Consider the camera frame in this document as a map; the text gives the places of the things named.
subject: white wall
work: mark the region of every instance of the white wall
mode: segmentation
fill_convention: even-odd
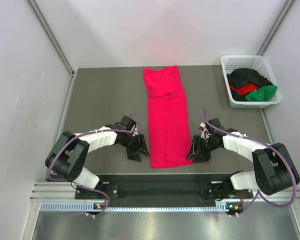
[[[265,57],[283,97],[279,105],[266,108],[266,114],[276,140],[288,147],[300,174],[300,0],[295,2]]]
[[[0,0],[0,240],[21,233],[69,80],[27,2]]]
[[[256,54],[286,0],[36,0],[74,68]]]

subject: black cloth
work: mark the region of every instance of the black cloth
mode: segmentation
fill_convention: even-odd
[[[260,87],[272,85],[267,78],[261,76],[256,70],[250,68],[238,68],[231,74],[228,74],[227,78],[229,84],[235,89],[239,89],[249,82]]]

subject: green cloth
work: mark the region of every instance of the green cloth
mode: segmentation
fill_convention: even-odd
[[[258,90],[250,92],[245,99],[248,102],[268,102],[276,93],[277,86],[269,85],[260,87]]]

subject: red cloth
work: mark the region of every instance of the red cloth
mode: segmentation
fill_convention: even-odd
[[[235,91],[236,93],[240,95],[248,94],[254,90],[258,90],[260,86],[254,85],[252,82],[247,83],[246,85],[240,87],[240,88],[235,88],[234,86],[230,85],[230,88]]]
[[[191,165],[187,98],[177,66],[143,70],[148,92],[148,129],[152,168]]]

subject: white plastic basket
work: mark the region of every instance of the white plastic basket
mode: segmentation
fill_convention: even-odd
[[[273,85],[277,85],[275,76],[268,61],[263,56],[258,55],[227,55],[221,58],[223,77],[228,92],[229,103],[232,108],[265,108],[271,104],[280,103],[282,96],[277,88],[275,95],[269,101],[236,101],[233,99],[227,74],[236,69],[254,69],[259,74],[267,78]]]

